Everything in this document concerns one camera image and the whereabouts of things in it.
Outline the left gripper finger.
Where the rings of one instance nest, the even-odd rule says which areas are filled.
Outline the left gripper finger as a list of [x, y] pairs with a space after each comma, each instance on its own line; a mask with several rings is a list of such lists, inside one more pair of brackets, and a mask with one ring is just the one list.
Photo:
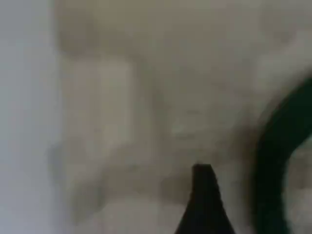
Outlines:
[[176, 234], [233, 234], [216, 175], [210, 164], [192, 167], [190, 199]]

